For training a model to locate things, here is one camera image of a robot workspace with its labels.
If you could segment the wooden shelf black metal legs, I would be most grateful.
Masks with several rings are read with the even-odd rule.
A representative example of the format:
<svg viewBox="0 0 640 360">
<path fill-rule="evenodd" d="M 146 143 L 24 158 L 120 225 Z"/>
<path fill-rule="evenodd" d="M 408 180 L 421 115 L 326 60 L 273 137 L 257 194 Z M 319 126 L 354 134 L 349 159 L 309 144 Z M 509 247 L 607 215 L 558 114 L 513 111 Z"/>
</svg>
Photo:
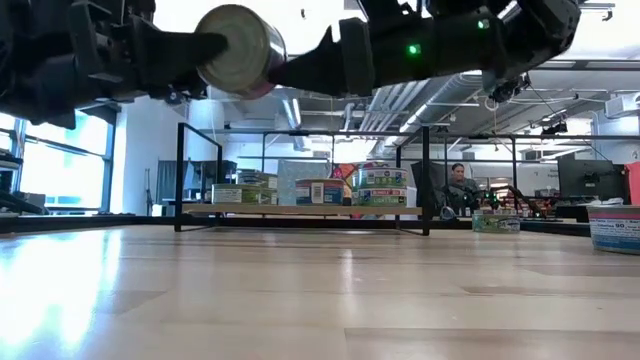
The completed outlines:
<svg viewBox="0 0 640 360">
<path fill-rule="evenodd" d="M 436 226 L 432 223 L 432 185 L 427 180 L 429 145 L 423 145 L 422 192 L 419 208 L 392 208 L 367 206 L 282 206 L 184 203 L 184 151 L 185 133 L 190 131 L 217 148 L 216 174 L 222 179 L 223 146 L 195 127 L 180 122 L 177 125 L 176 196 L 173 228 L 181 232 L 185 226 L 281 227 L 281 228 L 336 228 L 336 229 L 395 229 L 404 232 L 419 230 L 423 236 Z"/>
</svg>

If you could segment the large bright window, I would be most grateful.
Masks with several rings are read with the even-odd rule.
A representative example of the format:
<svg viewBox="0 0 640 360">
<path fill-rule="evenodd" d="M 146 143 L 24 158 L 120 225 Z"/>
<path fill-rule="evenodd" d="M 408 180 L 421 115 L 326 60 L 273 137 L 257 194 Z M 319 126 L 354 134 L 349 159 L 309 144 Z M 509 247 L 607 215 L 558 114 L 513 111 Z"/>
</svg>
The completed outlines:
<svg viewBox="0 0 640 360">
<path fill-rule="evenodd" d="M 84 112 L 76 112 L 75 119 L 69 130 L 0 113 L 0 152 L 21 161 L 3 173 L 9 191 L 42 195 L 44 206 L 53 210 L 104 208 L 115 129 Z"/>
</svg>

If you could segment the black background monitor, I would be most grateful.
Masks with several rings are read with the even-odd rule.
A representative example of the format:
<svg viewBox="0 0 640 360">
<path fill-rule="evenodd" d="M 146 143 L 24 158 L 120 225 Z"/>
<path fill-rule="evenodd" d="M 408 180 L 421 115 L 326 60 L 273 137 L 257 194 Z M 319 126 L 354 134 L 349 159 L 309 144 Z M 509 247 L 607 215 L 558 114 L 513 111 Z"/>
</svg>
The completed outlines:
<svg viewBox="0 0 640 360">
<path fill-rule="evenodd" d="M 623 166 L 607 160 L 561 158 L 557 162 L 562 197 L 624 198 Z"/>
</svg>

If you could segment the black background frame rig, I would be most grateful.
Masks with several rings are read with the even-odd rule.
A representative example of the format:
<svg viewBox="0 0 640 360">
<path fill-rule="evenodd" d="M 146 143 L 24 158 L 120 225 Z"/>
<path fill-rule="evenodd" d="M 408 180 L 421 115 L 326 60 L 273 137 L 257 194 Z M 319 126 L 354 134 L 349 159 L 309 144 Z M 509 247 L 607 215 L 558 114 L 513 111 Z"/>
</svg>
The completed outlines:
<svg viewBox="0 0 640 360">
<path fill-rule="evenodd" d="M 463 138 L 470 140 L 502 140 L 508 139 L 511 141 L 512 151 L 516 151 L 516 143 L 521 139 L 539 139 L 539 140 L 566 140 L 566 141 L 622 141 L 622 140 L 638 140 L 640 141 L 640 135 L 638 136 L 623 136 L 623 135 L 524 135 L 524 134 L 496 134 L 496 133 L 479 133 L 479 134 L 451 134 L 446 132 L 432 132 L 432 126 L 421 126 L 414 133 L 397 132 L 396 135 L 405 137 L 399 145 L 396 145 L 395 163 L 397 166 L 402 162 L 402 149 L 420 138 L 422 141 L 422 205 L 429 203 L 433 204 L 433 199 L 429 197 L 427 191 L 432 189 L 432 185 L 427 181 L 429 173 L 429 167 L 427 162 L 430 160 L 430 140 L 432 138 L 442 139 L 444 148 L 445 159 L 444 162 L 448 162 L 448 148 L 447 140 L 449 138 Z M 176 216 L 182 214 L 215 214 L 220 217 L 226 213 L 237 214 L 259 214 L 259 215 L 295 215 L 295 216 L 346 216 L 353 214 L 360 215 L 394 215 L 396 222 L 399 222 L 401 215 L 420 215 L 422 220 L 429 222 L 432 217 L 431 212 L 424 207 L 371 207 L 371 206 L 284 206 L 284 205 L 249 205 L 249 204 L 213 204 L 213 203 L 197 203 L 186 204 L 182 206 L 182 209 L 176 209 Z"/>
</svg>

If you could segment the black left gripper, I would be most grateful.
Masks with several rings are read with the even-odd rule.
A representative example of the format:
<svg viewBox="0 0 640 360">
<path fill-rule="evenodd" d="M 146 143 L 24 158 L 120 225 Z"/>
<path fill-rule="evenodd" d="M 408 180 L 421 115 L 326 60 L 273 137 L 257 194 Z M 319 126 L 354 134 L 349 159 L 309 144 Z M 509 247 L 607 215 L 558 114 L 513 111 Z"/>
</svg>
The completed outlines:
<svg viewBox="0 0 640 360">
<path fill-rule="evenodd" d="M 201 96 L 196 68 L 227 38 L 159 30 L 155 10 L 155 0 L 0 0 L 0 113 L 73 128 L 76 110 L 100 103 Z"/>
</svg>

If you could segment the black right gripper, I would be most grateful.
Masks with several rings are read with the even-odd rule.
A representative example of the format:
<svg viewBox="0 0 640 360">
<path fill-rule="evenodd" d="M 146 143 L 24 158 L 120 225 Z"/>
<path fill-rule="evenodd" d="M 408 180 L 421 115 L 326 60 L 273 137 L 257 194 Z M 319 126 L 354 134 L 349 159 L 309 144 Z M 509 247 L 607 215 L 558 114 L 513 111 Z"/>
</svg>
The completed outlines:
<svg viewBox="0 0 640 360">
<path fill-rule="evenodd" d="M 421 15 L 397 0 L 359 0 L 359 83 L 367 89 L 448 75 L 450 19 Z M 328 27 L 318 46 L 272 70 L 272 83 L 325 95 L 345 94 L 342 47 Z"/>
</svg>

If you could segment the colourful wall art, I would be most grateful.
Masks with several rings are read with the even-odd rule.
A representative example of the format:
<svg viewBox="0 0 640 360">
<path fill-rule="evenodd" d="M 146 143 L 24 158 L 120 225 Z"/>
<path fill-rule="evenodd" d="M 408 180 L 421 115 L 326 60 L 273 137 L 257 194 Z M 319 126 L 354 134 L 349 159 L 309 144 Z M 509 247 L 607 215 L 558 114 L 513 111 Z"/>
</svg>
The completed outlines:
<svg viewBox="0 0 640 360">
<path fill-rule="evenodd" d="M 376 167 L 376 162 L 364 163 L 334 163 L 330 173 L 333 179 L 349 180 L 360 169 Z"/>
</svg>

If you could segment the blue pink label tuna can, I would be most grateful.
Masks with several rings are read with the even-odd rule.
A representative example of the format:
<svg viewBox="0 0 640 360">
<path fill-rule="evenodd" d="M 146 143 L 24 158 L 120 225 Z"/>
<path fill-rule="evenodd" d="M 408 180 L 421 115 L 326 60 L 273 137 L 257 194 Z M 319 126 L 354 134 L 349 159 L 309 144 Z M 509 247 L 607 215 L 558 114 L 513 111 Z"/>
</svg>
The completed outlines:
<svg viewBox="0 0 640 360">
<path fill-rule="evenodd" d="M 339 206 L 343 204 L 345 183 L 339 179 L 300 179 L 295 182 L 298 206 Z"/>
<path fill-rule="evenodd" d="M 279 31 L 243 5 L 213 8 L 198 23 L 197 33 L 215 33 L 227 40 L 227 48 L 216 58 L 197 67 L 207 84 L 244 99 L 269 93 L 271 69 L 287 60 Z"/>
<path fill-rule="evenodd" d="M 640 255 L 640 206 L 588 206 L 587 212 L 596 250 Z"/>
</svg>

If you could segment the orange red panel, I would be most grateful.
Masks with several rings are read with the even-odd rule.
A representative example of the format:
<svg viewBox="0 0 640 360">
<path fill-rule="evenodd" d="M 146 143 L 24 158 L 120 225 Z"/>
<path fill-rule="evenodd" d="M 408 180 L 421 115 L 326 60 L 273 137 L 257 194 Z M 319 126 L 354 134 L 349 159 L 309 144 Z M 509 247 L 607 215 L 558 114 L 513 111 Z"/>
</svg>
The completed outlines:
<svg viewBox="0 0 640 360">
<path fill-rule="evenodd" d="M 630 203 L 640 206 L 640 161 L 625 165 Z"/>
</svg>

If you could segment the black ceiling spotlights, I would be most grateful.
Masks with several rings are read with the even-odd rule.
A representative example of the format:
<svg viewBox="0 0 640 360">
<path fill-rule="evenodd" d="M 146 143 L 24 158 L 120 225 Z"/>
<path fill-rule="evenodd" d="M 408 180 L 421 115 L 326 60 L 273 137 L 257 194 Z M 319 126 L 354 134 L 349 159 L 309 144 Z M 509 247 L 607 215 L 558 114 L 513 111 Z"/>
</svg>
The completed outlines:
<svg viewBox="0 0 640 360">
<path fill-rule="evenodd" d="M 504 103 L 519 95 L 523 90 L 531 86 L 531 79 L 528 73 L 523 73 L 515 78 L 509 79 L 502 84 L 496 85 L 490 92 L 489 98 L 496 103 Z"/>
</svg>

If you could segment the dark background storage rack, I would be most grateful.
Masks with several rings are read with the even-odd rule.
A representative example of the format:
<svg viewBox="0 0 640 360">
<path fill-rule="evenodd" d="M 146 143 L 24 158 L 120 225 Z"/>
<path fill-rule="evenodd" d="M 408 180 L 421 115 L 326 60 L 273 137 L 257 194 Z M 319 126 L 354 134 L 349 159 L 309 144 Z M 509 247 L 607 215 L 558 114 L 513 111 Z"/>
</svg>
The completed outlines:
<svg viewBox="0 0 640 360">
<path fill-rule="evenodd" d="M 160 160 L 156 182 L 156 202 L 164 204 L 172 202 L 176 197 L 176 173 L 177 162 L 175 160 Z M 211 200 L 211 188 L 218 179 L 217 161 L 183 161 L 183 190 L 184 200 L 200 200 L 205 194 L 205 200 Z"/>
</svg>

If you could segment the black aluminium table frame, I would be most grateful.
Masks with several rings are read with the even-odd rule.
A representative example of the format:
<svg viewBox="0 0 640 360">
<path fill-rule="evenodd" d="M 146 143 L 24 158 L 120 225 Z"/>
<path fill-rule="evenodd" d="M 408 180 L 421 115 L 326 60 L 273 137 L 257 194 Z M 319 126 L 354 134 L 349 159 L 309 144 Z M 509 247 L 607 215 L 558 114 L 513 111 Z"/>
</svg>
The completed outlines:
<svg viewBox="0 0 640 360">
<path fill-rule="evenodd" d="M 172 217 L 151 217 L 137 215 L 93 215 L 93 216 L 7 216 L 0 217 L 0 234 L 79 230 L 101 227 L 168 225 L 173 227 Z M 432 230 L 470 230 L 469 220 L 432 220 L 436 226 Z M 300 228 L 336 229 L 336 228 Z M 338 230 L 395 230 L 395 229 L 338 229 Z"/>
</svg>

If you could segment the person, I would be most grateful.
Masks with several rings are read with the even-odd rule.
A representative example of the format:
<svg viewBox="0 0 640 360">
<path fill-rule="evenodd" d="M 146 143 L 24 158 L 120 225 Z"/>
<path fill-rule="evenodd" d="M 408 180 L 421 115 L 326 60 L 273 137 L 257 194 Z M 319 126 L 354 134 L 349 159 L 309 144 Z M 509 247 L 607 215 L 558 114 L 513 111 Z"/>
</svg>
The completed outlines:
<svg viewBox="0 0 640 360">
<path fill-rule="evenodd" d="M 443 190 L 447 194 L 450 207 L 456 214 L 466 208 L 471 211 L 480 208 L 480 188 L 473 179 L 465 176 L 465 167 L 462 163 L 454 163 L 451 166 L 451 176 Z"/>
</svg>

